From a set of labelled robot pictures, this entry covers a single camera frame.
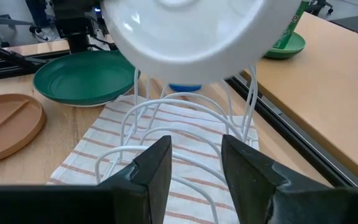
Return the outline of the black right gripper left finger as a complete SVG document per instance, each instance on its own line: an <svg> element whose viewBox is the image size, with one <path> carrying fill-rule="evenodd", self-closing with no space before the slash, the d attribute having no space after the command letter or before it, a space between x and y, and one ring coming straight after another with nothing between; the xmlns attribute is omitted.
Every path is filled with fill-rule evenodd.
<svg viewBox="0 0 358 224"><path fill-rule="evenodd" d="M171 176L163 136L97 185L0 186L0 223L163 223Z"/></svg>

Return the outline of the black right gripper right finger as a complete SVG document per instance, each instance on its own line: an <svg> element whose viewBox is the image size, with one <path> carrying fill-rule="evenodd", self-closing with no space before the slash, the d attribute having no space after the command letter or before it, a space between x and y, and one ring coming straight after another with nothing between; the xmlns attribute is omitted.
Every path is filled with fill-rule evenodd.
<svg viewBox="0 0 358 224"><path fill-rule="evenodd" d="M330 188L229 134L221 157L240 223L358 223L358 188Z"/></svg>

